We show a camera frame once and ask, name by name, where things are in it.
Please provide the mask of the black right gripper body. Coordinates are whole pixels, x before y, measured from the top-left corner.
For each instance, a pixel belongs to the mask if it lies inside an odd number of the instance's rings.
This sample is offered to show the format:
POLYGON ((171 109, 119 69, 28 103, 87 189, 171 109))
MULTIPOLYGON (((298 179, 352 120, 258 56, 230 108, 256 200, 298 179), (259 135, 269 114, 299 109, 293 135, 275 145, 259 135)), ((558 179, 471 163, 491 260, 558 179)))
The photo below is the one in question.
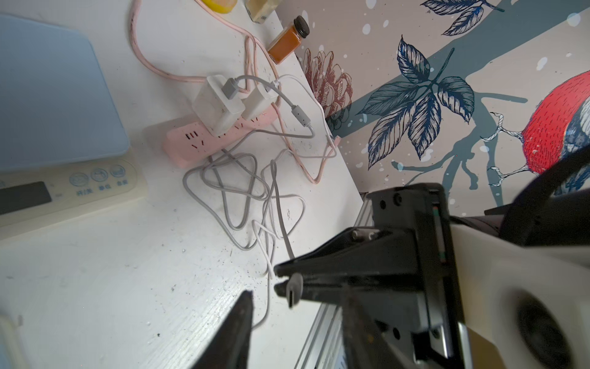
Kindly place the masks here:
POLYGON ((432 367, 466 366, 466 333, 450 213, 440 184, 421 183, 389 188, 367 196, 377 228, 401 230, 407 241, 395 241, 399 252, 394 274, 413 275, 416 292, 404 292, 387 324, 397 347, 412 361, 432 367), (414 272, 405 267, 414 263, 414 272))

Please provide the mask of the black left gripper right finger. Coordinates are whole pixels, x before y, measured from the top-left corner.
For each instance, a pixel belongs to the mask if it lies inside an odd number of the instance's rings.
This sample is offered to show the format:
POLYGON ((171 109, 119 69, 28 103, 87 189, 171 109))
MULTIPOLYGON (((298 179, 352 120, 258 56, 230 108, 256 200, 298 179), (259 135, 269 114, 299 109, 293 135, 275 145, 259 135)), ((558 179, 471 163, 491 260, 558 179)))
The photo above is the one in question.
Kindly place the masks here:
POLYGON ((348 368, 403 368, 355 295, 344 295, 342 336, 348 368))

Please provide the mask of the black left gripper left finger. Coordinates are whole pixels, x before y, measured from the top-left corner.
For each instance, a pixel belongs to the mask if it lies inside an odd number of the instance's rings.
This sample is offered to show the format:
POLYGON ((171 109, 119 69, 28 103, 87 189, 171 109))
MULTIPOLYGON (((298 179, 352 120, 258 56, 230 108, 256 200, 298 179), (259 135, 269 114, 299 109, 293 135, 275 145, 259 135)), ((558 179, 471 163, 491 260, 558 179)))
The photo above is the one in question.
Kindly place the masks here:
POLYGON ((247 368, 253 314, 253 293, 245 290, 191 368, 247 368))

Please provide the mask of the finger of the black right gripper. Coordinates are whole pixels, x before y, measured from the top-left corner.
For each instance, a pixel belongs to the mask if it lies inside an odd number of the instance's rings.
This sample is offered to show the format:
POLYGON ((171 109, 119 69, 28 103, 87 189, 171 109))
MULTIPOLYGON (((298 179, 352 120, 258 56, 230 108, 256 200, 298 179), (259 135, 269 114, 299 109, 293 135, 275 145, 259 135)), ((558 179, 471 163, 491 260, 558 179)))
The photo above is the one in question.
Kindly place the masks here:
POLYGON ((278 264, 278 277, 414 275, 418 272, 413 232, 393 228, 347 228, 318 249, 278 264))
POLYGON ((273 290, 281 298, 288 299, 292 294, 292 305, 298 304, 299 301, 342 305, 347 295, 353 295, 374 321, 419 322, 419 291, 409 286, 358 282, 324 284, 291 277, 287 281, 275 284, 273 290))

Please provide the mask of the white charger adapter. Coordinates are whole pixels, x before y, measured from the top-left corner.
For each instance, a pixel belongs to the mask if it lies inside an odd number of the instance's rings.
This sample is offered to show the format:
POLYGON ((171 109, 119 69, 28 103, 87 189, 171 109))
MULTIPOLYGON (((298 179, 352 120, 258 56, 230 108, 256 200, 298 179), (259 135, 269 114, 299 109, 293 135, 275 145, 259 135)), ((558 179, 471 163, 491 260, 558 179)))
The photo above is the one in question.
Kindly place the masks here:
POLYGON ((268 109, 273 102, 279 97, 275 90, 259 84, 253 88, 250 95, 242 100, 244 104, 244 111, 241 117, 246 120, 252 120, 260 116, 266 109, 268 109))
POLYGON ((214 137, 226 134, 245 110, 237 94, 232 98, 224 94, 226 83, 227 78, 223 75, 208 76, 192 103, 196 116, 214 137))

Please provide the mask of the pink power strip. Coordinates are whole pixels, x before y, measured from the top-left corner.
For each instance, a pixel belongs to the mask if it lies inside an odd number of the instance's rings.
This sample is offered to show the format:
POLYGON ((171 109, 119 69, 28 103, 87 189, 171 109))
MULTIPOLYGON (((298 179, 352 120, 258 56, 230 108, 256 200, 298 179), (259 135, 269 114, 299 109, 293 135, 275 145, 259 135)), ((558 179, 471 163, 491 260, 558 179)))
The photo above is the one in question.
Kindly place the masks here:
POLYGON ((188 125, 168 131, 164 137, 163 149, 172 163, 180 169, 190 169, 199 162, 237 143, 250 132, 266 129, 277 120, 273 107, 250 120, 239 118, 228 132, 213 136, 198 119, 188 125))

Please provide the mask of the blue-top kitchen scale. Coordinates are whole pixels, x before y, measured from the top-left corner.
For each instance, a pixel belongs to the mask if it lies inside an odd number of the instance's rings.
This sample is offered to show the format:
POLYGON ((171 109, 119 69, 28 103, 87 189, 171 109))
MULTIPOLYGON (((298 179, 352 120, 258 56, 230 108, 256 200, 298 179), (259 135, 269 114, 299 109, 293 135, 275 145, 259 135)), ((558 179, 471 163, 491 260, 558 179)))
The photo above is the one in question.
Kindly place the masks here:
POLYGON ((89 39, 2 15, 2 239, 146 194, 89 39))

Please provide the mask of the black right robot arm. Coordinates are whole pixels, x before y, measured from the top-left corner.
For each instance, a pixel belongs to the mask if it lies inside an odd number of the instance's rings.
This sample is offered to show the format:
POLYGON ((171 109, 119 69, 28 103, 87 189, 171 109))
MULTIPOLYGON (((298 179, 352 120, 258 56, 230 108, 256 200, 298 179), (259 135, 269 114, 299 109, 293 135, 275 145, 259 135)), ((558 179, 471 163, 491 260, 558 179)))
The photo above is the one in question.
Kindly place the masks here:
POLYGON ((359 224, 275 267, 290 306, 341 308, 350 368, 470 368, 470 332, 507 368, 589 366, 589 192, 557 189, 583 149, 480 217, 442 185, 367 195, 359 224))

